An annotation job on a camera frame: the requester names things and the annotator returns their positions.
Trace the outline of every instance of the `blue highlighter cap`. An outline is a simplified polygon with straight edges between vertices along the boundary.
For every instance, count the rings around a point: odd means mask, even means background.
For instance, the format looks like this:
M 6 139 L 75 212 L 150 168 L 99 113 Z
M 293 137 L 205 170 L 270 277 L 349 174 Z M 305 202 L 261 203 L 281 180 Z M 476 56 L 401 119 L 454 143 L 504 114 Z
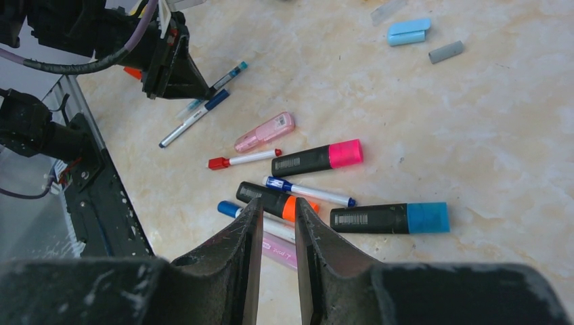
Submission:
M 450 232 L 446 202 L 407 203 L 409 234 Z
M 237 210 L 240 210 L 241 207 L 236 205 L 235 203 L 232 203 L 230 201 L 221 201 L 218 205 L 217 205 L 217 210 L 221 213 L 223 213 L 224 215 L 228 215 L 232 218 L 235 218 L 235 214 L 237 213 Z

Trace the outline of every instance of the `pen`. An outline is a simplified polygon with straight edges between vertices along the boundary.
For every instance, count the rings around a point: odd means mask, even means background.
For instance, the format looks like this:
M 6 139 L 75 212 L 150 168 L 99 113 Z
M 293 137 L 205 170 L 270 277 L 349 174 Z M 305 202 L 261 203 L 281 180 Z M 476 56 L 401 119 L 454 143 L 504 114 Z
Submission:
M 246 154 L 244 156 L 233 157 L 233 158 L 214 158 L 210 159 L 207 163 L 207 168 L 211 169 L 212 171 L 216 171 L 218 169 L 228 168 L 229 166 L 244 164 L 244 163 L 251 163 L 252 161 L 275 158 L 281 156 L 283 152 L 280 149 L 273 149 L 263 152 L 257 152 L 254 154 Z
M 220 91 L 217 95 L 215 95 L 209 102 L 205 103 L 202 108 L 200 108 L 197 112 L 191 115 L 188 119 L 186 119 L 180 126 L 178 126 L 175 130 L 173 130 L 168 136 L 166 136 L 160 142 L 160 148 L 165 148 L 169 146 L 173 140 L 177 139 L 185 130 L 189 129 L 195 122 L 197 122 L 200 118 L 202 118 L 207 112 L 215 108 L 219 103 L 229 97 L 229 93 L 227 90 Z
M 241 207 L 230 201 L 221 201 L 217 205 L 217 210 L 232 218 L 238 217 L 241 211 L 243 211 Z M 263 216 L 265 217 L 263 220 L 264 232 L 277 236 L 288 242 L 295 243 L 295 228 L 287 224 L 287 221 L 272 219 L 272 217 L 267 213 L 264 213 Z
M 285 179 L 277 177 L 266 177 L 263 179 L 263 185 L 268 188 L 273 188 L 274 190 L 279 190 L 283 192 L 293 192 L 297 194 L 302 194 L 310 196 L 312 198 L 318 198 L 320 200 L 325 200 L 327 202 L 333 202 L 336 204 L 342 204 L 346 207 L 354 207 L 357 202 L 350 196 L 344 196 L 339 194 L 333 194 L 321 190 L 316 190 L 314 188 L 306 188 L 304 186 L 294 185 L 286 181 Z
M 233 70 L 229 71 L 225 76 L 221 77 L 221 79 L 219 79 L 213 86 L 211 86 L 210 90 L 219 91 L 221 88 L 223 88 L 223 86 L 225 86 L 225 84 L 230 82 L 233 78 L 235 78 L 245 69 L 247 69 L 247 63 L 245 62 L 239 63 L 238 66 L 236 66 Z M 191 111 L 199 107 L 201 103 L 203 103 L 202 100 L 193 100 L 181 112 L 177 114 L 177 119 L 183 120 Z

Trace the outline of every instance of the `blue pen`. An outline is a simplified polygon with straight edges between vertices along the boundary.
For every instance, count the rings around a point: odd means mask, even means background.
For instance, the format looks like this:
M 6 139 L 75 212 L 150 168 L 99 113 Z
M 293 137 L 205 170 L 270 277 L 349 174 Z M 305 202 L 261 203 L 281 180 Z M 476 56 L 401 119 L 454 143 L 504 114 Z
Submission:
M 205 103 L 201 109 L 191 115 L 187 120 L 185 120 L 180 126 L 178 126 L 175 130 L 173 130 L 168 136 L 166 136 L 160 142 L 160 148 L 165 148 L 169 146 L 173 140 L 177 139 L 185 130 L 189 129 L 195 122 L 197 122 L 200 118 L 202 118 L 207 112 L 215 108 L 219 103 L 224 101 L 226 98 L 229 97 L 229 93 L 227 90 L 220 91 L 217 95 L 213 96 L 213 98 Z
M 285 179 L 278 177 L 268 176 L 264 178 L 263 185 L 267 186 L 268 188 L 273 188 L 274 190 L 302 194 L 312 198 L 318 198 L 319 200 L 341 204 L 346 207 L 354 207 L 357 205 L 357 202 L 355 202 L 355 200 L 349 196 L 333 194 L 321 190 L 316 190 L 314 188 L 306 188 L 304 186 L 294 185 Z
M 221 77 L 213 86 L 211 86 L 211 91 L 219 91 L 225 84 L 230 82 L 233 78 L 235 78 L 238 74 L 240 74 L 243 70 L 247 69 L 247 63 L 245 61 L 239 63 L 233 70 L 229 71 L 225 76 Z M 202 100 L 193 100 L 189 103 L 179 114 L 177 114 L 178 119 L 183 119 L 186 117 L 191 111 L 195 110 L 199 105 L 203 103 Z

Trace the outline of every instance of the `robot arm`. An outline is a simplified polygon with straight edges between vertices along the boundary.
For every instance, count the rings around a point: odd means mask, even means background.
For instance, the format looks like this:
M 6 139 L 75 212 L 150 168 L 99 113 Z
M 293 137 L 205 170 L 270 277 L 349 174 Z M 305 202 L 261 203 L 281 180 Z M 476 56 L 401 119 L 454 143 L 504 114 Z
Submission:
M 183 9 L 203 0 L 170 1 Z M 17 48 L 18 35 L 28 18 L 39 44 L 98 59 L 99 70 L 120 64 L 142 71 L 143 91 L 149 98 L 208 100 L 215 94 L 189 55 L 190 33 L 181 12 L 171 12 L 162 37 L 159 23 L 127 15 L 123 8 L 106 9 L 106 0 L 3 0 L 0 1 L 0 43 Z M 59 66 L 27 60 L 1 50 L 0 56 L 25 66 L 58 74 L 98 71 L 95 62 L 86 66 Z

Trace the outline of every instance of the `orange highlighter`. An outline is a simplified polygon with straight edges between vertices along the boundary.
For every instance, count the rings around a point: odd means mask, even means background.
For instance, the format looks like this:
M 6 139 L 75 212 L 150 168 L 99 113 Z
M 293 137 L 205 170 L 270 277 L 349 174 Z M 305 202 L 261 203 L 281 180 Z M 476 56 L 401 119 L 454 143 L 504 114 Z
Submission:
M 295 222 L 296 196 L 243 181 L 239 184 L 236 198 L 245 203 L 249 203 L 253 198 L 261 198 L 265 212 Z M 315 212 L 319 212 L 317 203 L 309 201 L 309 204 Z

